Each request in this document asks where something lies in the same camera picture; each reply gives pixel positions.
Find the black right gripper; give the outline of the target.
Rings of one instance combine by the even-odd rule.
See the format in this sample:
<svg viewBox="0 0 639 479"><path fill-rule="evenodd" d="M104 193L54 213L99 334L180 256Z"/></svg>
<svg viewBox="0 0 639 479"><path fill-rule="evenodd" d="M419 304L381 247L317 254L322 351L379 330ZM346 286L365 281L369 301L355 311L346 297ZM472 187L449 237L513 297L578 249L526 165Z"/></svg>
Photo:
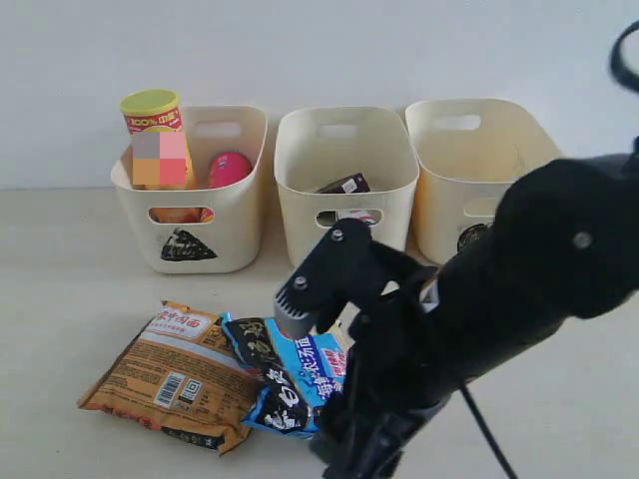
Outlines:
<svg viewBox="0 0 639 479"><path fill-rule="evenodd" d="M479 271L441 268L348 331L342 392L318 418L310 450L328 479L391 478L405 445L479 374Z"/></svg>

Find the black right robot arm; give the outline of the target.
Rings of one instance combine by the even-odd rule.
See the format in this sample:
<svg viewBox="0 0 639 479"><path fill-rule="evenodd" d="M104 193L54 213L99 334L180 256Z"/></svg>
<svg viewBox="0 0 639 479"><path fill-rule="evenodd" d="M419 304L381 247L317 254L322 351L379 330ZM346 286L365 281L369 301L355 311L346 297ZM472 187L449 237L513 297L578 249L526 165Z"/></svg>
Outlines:
<svg viewBox="0 0 639 479"><path fill-rule="evenodd" d="M347 303L343 390L312 447L327 478L388 478L405 444L454 392L638 289L638 157L558 159L516 181L493 224L441 267L371 237L359 221L307 257L305 302L319 330Z"/></svg>

